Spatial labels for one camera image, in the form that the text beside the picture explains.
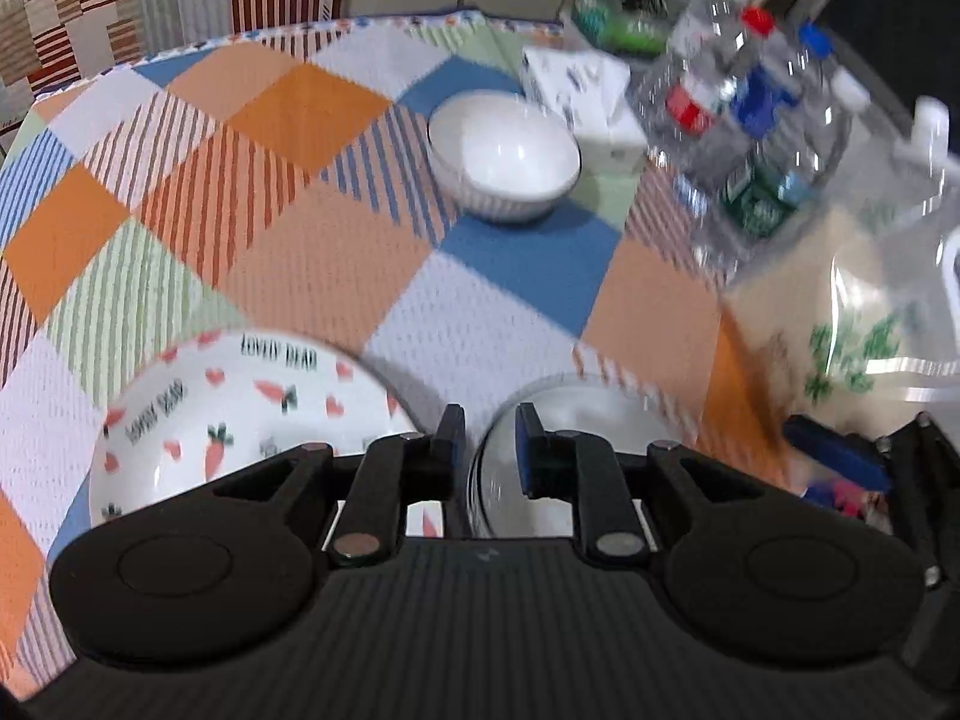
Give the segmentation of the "green plastic basket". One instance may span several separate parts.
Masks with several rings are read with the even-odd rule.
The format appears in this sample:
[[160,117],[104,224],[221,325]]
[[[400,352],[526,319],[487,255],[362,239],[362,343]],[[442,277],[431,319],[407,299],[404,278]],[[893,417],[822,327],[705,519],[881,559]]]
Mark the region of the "green plastic basket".
[[569,19],[592,47],[608,54],[658,57],[670,34],[661,0],[641,0],[637,7],[612,0],[573,0]]

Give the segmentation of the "white bunny carrot plate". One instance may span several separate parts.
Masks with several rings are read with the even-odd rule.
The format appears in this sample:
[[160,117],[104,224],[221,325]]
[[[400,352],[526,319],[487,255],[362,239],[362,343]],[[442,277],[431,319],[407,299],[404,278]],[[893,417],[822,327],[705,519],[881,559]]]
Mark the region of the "white bunny carrot plate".
[[89,520],[98,527],[301,444],[353,455],[413,429],[389,388],[328,344],[208,330],[163,351],[110,400]]

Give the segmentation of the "clear rice bag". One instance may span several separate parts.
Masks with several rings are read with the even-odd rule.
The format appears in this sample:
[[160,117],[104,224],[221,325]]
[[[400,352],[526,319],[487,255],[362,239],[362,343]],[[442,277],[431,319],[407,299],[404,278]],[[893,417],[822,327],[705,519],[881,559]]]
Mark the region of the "clear rice bag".
[[958,122],[862,115],[817,208],[724,296],[761,416],[880,437],[926,413],[958,436]]

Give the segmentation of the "patchwork tablecloth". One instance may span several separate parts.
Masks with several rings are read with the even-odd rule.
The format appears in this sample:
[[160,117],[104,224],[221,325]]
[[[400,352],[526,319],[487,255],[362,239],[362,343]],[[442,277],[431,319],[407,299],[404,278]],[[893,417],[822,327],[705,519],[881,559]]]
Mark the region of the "patchwork tablecloth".
[[528,383],[649,383],[703,449],[786,476],[742,349],[682,262],[665,171],[584,176],[528,227],[460,215],[427,122],[514,88],[516,31],[477,15],[247,34],[114,68],[32,106],[2,166],[2,683],[70,655],[43,594],[88,525],[107,407],[145,362],[218,328],[319,338],[416,421],[481,433]]

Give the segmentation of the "water bottle blue label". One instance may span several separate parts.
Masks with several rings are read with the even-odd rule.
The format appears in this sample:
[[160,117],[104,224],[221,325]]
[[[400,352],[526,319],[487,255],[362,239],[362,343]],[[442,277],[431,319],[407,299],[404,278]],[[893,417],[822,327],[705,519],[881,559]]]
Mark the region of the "water bottle blue label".
[[771,36],[697,158],[698,187],[750,241],[771,238],[833,167],[843,117],[828,88],[832,54],[811,23],[794,41]]

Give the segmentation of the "water bottle red label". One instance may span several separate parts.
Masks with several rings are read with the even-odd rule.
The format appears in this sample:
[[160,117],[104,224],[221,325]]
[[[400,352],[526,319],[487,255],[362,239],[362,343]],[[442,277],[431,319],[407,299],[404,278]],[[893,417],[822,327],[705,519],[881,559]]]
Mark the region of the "water bottle red label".
[[760,57],[775,18],[752,0],[692,0],[628,102],[658,166],[688,169]]

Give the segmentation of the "water bottle green label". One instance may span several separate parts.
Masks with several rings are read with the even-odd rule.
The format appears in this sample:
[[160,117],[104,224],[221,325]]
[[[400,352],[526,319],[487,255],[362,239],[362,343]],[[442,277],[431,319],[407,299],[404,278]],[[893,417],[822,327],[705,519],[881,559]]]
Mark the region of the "water bottle green label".
[[750,137],[742,125],[721,135],[675,187],[697,213],[692,249],[700,265],[726,281],[778,239],[799,236],[800,218],[817,208],[843,160],[854,116],[871,95],[843,67],[799,103],[773,110],[773,126]]

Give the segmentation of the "white bowl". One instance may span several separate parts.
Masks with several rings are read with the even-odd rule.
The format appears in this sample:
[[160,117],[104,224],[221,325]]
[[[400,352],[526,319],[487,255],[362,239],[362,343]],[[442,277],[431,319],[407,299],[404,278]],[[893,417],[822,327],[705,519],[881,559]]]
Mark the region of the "white bowl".
[[548,215],[578,183],[583,158],[565,122],[519,94],[454,94],[430,115],[427,154],[460,210],[498,224]]
[[578,468],[597,458],[685,444],[693,421],[651,383],[605,383],[574,374],[519,390],[494,415],[467,476],[467,512],[478,538],[571,538]]

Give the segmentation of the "white tissue box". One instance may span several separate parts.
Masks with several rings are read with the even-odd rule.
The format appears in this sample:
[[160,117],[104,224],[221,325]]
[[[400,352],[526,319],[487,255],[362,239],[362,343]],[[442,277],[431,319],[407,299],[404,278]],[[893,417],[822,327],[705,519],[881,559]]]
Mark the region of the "white tissue box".
[[517,76],[528,98],[565,121],[587,171],[640,171],[647,138],[626,100],[630,65],[598,50],[527,46]]

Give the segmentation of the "patchwork counter cover cloth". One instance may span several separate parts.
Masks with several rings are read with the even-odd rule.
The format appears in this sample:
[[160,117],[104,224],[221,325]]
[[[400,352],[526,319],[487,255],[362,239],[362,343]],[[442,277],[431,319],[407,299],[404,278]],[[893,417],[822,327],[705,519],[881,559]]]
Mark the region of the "patchwork counter cover cloth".
[[46,89],[233,32],[334,18],[338,0],[2,0],[2,122]]

